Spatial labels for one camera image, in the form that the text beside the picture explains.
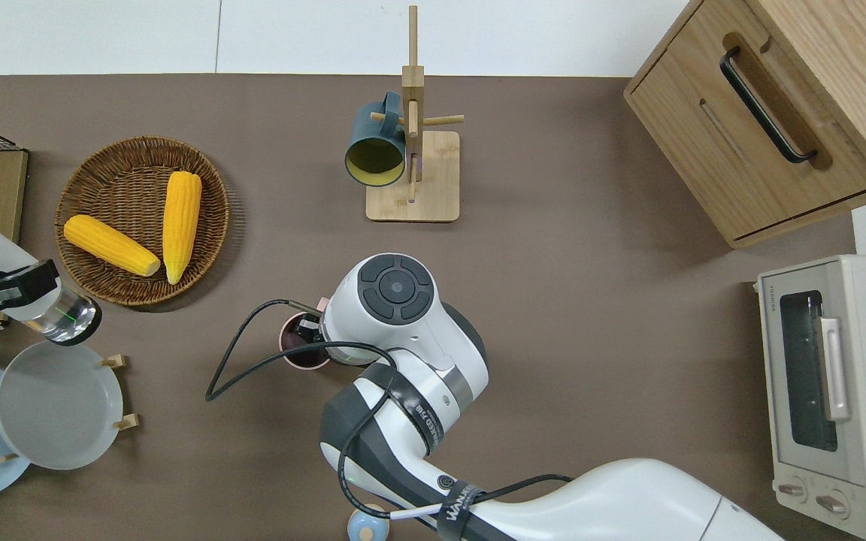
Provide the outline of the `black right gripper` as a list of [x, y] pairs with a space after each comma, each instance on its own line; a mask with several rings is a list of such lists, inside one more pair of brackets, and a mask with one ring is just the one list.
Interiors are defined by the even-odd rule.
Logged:
[[324, 341], [319, 316], [313, 314], [298, 314], [293, 325], [293, 346], [306, 346]]

